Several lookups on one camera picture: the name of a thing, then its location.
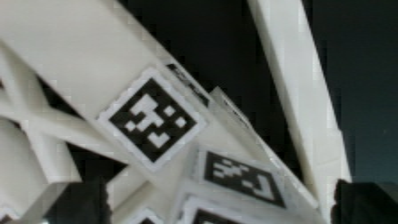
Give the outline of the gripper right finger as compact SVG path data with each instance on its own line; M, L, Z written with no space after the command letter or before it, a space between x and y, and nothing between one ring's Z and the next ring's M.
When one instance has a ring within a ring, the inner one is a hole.
M332 224L398 224L398 184L338 181Z

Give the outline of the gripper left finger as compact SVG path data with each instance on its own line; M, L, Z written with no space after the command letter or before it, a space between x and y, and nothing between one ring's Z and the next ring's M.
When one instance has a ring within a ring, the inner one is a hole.
M110 215L107 181L94 178L68 186L45 214L18 224L112 224Z

